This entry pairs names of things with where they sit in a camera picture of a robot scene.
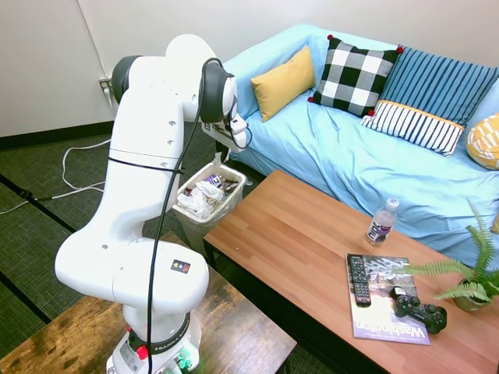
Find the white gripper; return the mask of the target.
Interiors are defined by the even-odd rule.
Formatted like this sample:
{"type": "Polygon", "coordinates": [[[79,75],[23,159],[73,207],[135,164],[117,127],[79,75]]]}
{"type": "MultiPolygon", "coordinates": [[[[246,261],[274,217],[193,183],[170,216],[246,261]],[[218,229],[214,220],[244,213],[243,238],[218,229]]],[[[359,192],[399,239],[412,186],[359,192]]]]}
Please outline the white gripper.
{"type": "Polygon", "coordinates": [[[230,123],[203,123],[203,132],[215,139],[215,149],[222,157],[227,157],[231,151],[243,151],[248,143],[246,137],[247,124],[244,120],[232,120],[230,123]]]}

